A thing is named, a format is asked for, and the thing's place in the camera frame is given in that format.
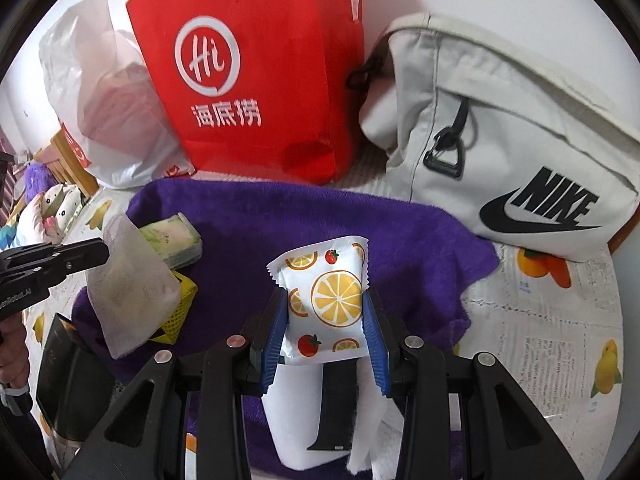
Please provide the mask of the person's left hand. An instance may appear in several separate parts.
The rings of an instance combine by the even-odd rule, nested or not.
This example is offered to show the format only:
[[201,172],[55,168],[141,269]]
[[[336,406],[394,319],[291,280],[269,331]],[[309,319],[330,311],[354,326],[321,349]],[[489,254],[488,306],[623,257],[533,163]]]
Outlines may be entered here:
[[3,385],[23,388],[28,382],[29,354],[26,328],[21,313],[1,322],[0,377]]

